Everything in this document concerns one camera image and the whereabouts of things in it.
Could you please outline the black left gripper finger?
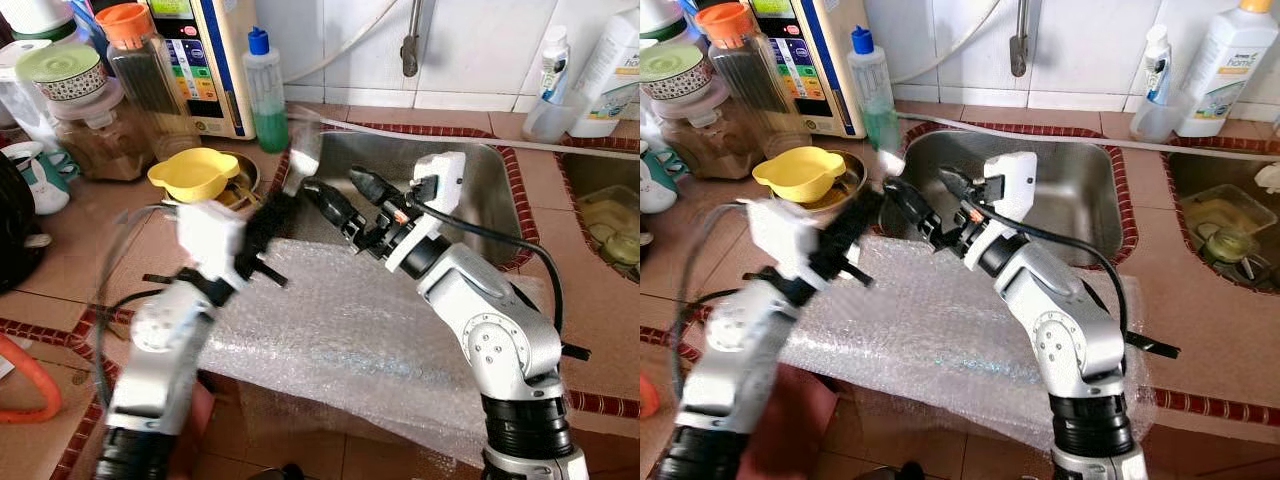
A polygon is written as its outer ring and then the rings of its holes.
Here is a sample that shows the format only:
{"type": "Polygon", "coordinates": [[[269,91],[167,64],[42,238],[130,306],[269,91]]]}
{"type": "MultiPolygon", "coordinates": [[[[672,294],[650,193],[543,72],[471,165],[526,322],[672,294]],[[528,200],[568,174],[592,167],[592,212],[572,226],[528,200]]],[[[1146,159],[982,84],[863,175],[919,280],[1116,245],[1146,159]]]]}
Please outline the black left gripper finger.
{"type": "Polygon", "coordinates": [[[287,232],[294,219],[298,198],[280,189],[271,192],[259,209],[259,233],[287,232]]]}
{"type": "Polygon", "coordinates": [[[879,223],[884,195],[870,188],[861,189],[838,215],[838,239],[859,241],[879,223]]]}

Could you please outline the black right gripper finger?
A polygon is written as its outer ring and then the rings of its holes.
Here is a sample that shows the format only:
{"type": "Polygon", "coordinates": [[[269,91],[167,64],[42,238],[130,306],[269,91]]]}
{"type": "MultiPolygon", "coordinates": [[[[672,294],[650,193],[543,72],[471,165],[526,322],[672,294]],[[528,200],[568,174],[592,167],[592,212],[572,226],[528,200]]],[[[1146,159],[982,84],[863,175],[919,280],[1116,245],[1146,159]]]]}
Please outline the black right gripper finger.
{"type": "Polygon", "coordinates": [[[931,246],[946,246],[940,216],[922,193],[901,178],[887,178],[884,192],[902,212],[906,223],[931,246]]]}
{"type": "Polygon", "coordinates": [[[947,192],[957,198],[963,206],[982,205],[986,202],[984,186],[974,180],[964,172],[955,168],[941,168],[938,178],[947,192]]]}
{"type": "Polygon", "coordinates": [[[360,237],[366,220],[352,202],[335,187],[320,179],[302,182],[300,197],[300,238],[315,243],[349,243],[360,237]]]}
{"type": "Polygon", "coordinates": [[[351,168],[349,182],[374,206],[399,196],[399,191],[381,175],[366,168],[351,168]]]}

